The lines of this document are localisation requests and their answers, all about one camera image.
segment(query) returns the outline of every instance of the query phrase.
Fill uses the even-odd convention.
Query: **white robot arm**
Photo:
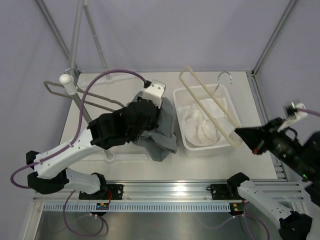
[[[32,167],[34,172],[28,175],[28,186],[41,194],[70,189],[100,199],[107,191],[104,176],[84,174],[69,166],[96,152],[135,141],[143,131],[156,128],[165,88],[163,83],[154,80],[137,102],[89,122],[72,144],[68,141],[47,152],[28,152],[26,163],[38,163]]]
[[[307,116],[300,102],[285,107],[287,119],[276,118],[261,127],[237,128],[235,132],[243,139],[255,155],[270,151],[279,160],[302,177],[312,182],[305,190],[314,203],[313,219],[305,214],[291,211],[261,191],[246,175],[237,173],[227,180],[227,189],[234,195],[246,199],[262,211],[278,228],[284,240],[320,239],[320,132],[301,145],[297,131],[289,126]],[[290,130],[295,137],[287,136]]]

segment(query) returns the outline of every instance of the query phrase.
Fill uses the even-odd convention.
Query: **metal hanger hook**
[[[219,88],[219,86],[220,86],[220,76],[221,76],[222,74],[228,74],[229,77],[230,77],[230,84],[231,84],[231,85],[233,84],[233,82],[232,82],[232,76],[231,76],[230,72],[228,72],[228,71],[222,71],[222,72],[220,72],[220,74],[219,74],[219,76],[218,76],[218,85],[216,86],[216,88],[215,88],[215,90],[214,90],[213,92],[216,92],[217,89]]]
[[[64,70],[63,74],[66,74],[66,72],[68,72],[69,70],[72,70],[72,69],[77,70],[77,71],[79,70],[79,68],[76,68],[76,67],[69,67],[66,70]]]

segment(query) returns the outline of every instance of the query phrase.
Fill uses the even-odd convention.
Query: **white plastic bin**
[[[211,91],[214,91],[217,87],[217,84],[209,84],[207,88]],[[210,96],[206,93],[206,91],[202,88],[202,86],[192,86],[190,87],[195,95],[199,98],[199,100],[204,100],[210,98]],[[239,118],[235,107],[231,101],[230,95],[226,89],[226,87],[220,84],[219,88],[214,93],[217,98],[225,98],[226,99],[226,109],[232,115],[232,117],[238,122]],[[200,156],[209,156],[209,155],[217,155],[227,153],[234,149],[229,143],[223,145],[213,145],[213,146],[194,146],[186,140],[184,130],[182,128],[182,112],[179,109],[187,106],[191,106],[196,101],[190,95],[188,90],[184,87],[178,88],[173,92],[173,100],[176,109],[176,114],[178,117],[179,127],[181,131],[182,141],[185,153],[188,157],[200,157]],[[235,132],[232,132],[230,137],[234,137],[236,135]]]

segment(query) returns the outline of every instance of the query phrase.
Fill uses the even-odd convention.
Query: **metal rod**
[[[43,0],[34,0],[36,2],[36,4],[38,5],[40,11],[42,12],[46,22],[48,23],[55,39],[57,40],[58,44],[59,44],[59,47],[61,48],[63,54],[65,55],[65,57],[68,59],[69,58],[69,49],[65,43],[65,41],[63,40],[55,22],[54,22],[54,19],[53,17],[51,16],[46,4],[44,3]]]
[[[99,39],[98,39],[98,36],[97,36],[97,32],[96,32],[96,29],[95,29],[95,26],[94,26],[94,22],[92,20],[92,17],[91,17],[89,8],[88,8],[87,0],[84,0],[83,11],[84,11],[86,19],[88,21],[88,24],[89,24],[89,27],[90,27],[90,30],[91,30],[91,34],[92,34],[92,37],[93,37],[93,40],[94,40],[94,43],[95,43],[95,46],[96,46],[96,50],[98,51],[99,58],[100,58],[100,61],[102,63],[103,69],[104,69],[104,71],[108,71],[109,70],[108,69],[108,65],[107,65],[107,62],[106,62],[106,59],[105,59],[105,56],[104,56],[104,52],[101,49],[101,45],[100,45],[100,42],[99,42]]]
[[[73,33],[72,33],[69,61],[68,61],[68,66],[69,68],[71,68],[69,70],[69,74],[73,77],[74,77],[74,71],[76,69],[76,55],[77,55],[77,47],[78,47],[83,5],[84,5],[84,0],[78,0],[78,5],[76,7],[76,13],[75,13]]]
[[[79,40],[79,33],[80,33],[80,24],[81,24],[81,15],[82,15],[82,7],[84,5],[84,0],[78,0],[78,5],[76,7],[75,13],[75,20],[74,20],[74,27],[72,33],[72,40],[71,40],[71,47],[70,47],[70,54],[69,54],[69,71],[68,74],[74,77],[75,83],[77,82],[75,76],[76,70],[76,55],[77,55],[77,47],[78,47],[78,40]],[[78,93],[71,96],[72,100],[80,110],[81,108],[81,98],[79,97]],[[83,117],[84,120],[89,123],[92,121],[87,109],[83,106]]]
[[[255,77],[257,75],[257,72],[259,71],[260,67],[262,66],[262,64],[265,62],[268,53],[270,52],[272,46],[274,45],[276,39],[278,39],[280,32],[282,31],[285,23],[288,20],[289,15],[292,13],[294,7],[296,6],[298,0],[290,0],[290,2],[288,3],[288,5],[286,6],[280,20],[278,21],[275,29],[273,30],[273,33],[269,39],[269,41],[267,42],[266,46],[264,47],[262,54],[258,60],[258,62],[256,63],[254,69],[253,69],[253,76]]]

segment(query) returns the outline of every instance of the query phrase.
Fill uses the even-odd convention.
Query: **white table surface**
[[[220,72],[198,72],[198,76],[206,83],[217,83],[217,77]],[[227,88],[235,110],[243,127],[261,125],[254,98],[249,86],[245,72],[230,72],[233,79],[233,85],[229,84],[226,74],[222,75],[221,83]],[[79,84],[84,81],[91,81],[98,74],[82,73],[79,77]],[[146,72],[142,75],[147,80],[159,80],[166,84],[164,96],[169,98],[174,105],[173,91],[183,87],[180,82],[178,72]],[[198,82],[190,76],[184,75],[190,86],[198,86]],[[97,85],[91,88],[92,93],[117,100],[124,105],[130,102],[138,91],[143,90],[141,80],[132,79],[116,82],[112,85]],[[95,102],[112,109],[119,109],[116,104],[108,103],[100,99],[87,97],[87,100]],[[105,110],[86,105],[86,108],[92,117],[97,118]],[[101,159],[102,153],[93,154],[76,162],[71,166],[72,169],[83,173],[91,174],[98,172],[103,174],[110,181],[198,181],[198,180],[226,180],[230,176],[243,172],[251,179],[276,179],[275,168],[270,153],[261,156],[255,156],[249,148],[242,143],[227,154],[211,155],[203,157],[189,158],[184,152],[181,139],[181,133],[177,121],[174,124],[175,132],[178,136],[179,147],[176,154],[170,154],[164,161],[156,162],[151,158],[147,160],[131,160],[107,163]],[[65,123],[61,142],[71,139],[77,129],[79,119],[79,110],[72,102],[68,117]],[[82,128],[87,126],[83,120]],[[132,143],[115,146],[110,149],[114,153],[146,153],[143,147],[135,146]]]

